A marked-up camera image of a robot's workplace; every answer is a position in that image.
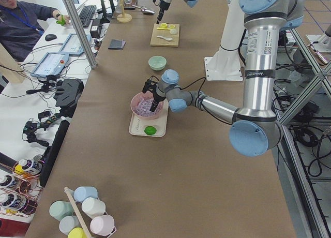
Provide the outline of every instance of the green object in hand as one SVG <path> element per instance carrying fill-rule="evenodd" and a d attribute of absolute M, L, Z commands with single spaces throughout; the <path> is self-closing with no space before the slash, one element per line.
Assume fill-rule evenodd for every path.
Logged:
<path fill-rule="evenodd" d="M 144 132 L 149 135 L 149 136 L 152 136 L 156 133 L 156 128 L 153 127 L 153 126 L 147 126 L 145 129 L 144 129 Z"/>
<path fill-rule="evenodd" d="M 63 15 L 61 15 L 61 21 L 57 20 L 56 23 L 57 24 L 60 24 L 61 26 L 63 26 L 64 24 L 66 24 L 66 20 L 63 18 Z"/>

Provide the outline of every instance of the bowl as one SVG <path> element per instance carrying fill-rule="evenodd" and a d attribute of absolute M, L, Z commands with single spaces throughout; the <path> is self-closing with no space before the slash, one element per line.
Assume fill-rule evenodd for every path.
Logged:
<path fill-rule="evenodd" d="M 168 24 L 166 24 L 166 23 L 161 23 L 160 25 L 159 25 L 159 27 L 160 28 L 168 28 Z"/>
<path fill-rule="evenodd" d="M 151 92 L 136 94 L 130 104 L 132 112 L 141 120 L 154 120 L 158 118 L 162 112 L 163 102 L 160 102 L 156 110 L 152 112 L 149 109 L 153 100 L 153 94 Z"/>
<path fill-rule="evenodd" d="M 153 56 L 149 58 L 148 64 L 154 71 L 160 71 L 166 66 L 167 60 L 162 56 Z"/>

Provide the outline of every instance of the pink bowl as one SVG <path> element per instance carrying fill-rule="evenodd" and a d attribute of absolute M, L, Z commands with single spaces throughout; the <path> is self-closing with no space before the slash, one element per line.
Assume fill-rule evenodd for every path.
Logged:
<path fill-rule="evenodd" d="M 131 110 L 132 112 L 141 120 L 153 120 L 156 119 L 160 116 L 163 108 L 163 102 L 160 102 L 158 107 L 156 108 L 155 112 L 150 112 L 152 113 L 151 116 L 141 116 L 140 114 L 137 113 L 137 107 L 139 103 L 142 100 L 149 100 L 153 98 L 153 94 L 151 92 L 146 92 L 146 93 L 138 93 L 136 94 L 133 99 L 131 100 Z"/>

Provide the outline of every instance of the dark shirt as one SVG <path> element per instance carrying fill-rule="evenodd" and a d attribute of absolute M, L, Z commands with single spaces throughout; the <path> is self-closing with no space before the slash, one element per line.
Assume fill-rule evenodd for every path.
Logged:
<path fill-rule="evenodd" d="M 19 7 L 24 10 L 28 21 Z M 6 10 L 11 11 L 24 22 L 43 31 L 37 20 L 40 19 L 45 21 L 47 18 L 53 17 L 52 13 L 56 9 L 43 5 L 17 1 L 17 8 L 8 9 L 0 6 L 0 10 L 2 11 L 1 17 L 3 19 L 3 22 L 0 20 L 0 42 L 16 61 L 22 62 L 32 51 L 33 47 L 41 37 L 41 34 L 34 28 L 25 25 Z"/>

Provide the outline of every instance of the computer mouse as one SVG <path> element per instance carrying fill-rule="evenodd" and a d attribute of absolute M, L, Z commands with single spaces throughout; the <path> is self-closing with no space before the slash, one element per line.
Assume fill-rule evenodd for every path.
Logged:
<path fill-rule="evenodd" d="M 54 40 L 56 38 L 57 38 L 56 35 L 48 34 L 48 35 L 45 36 L 45 41 L 51 41 L 51 40 Z"/>

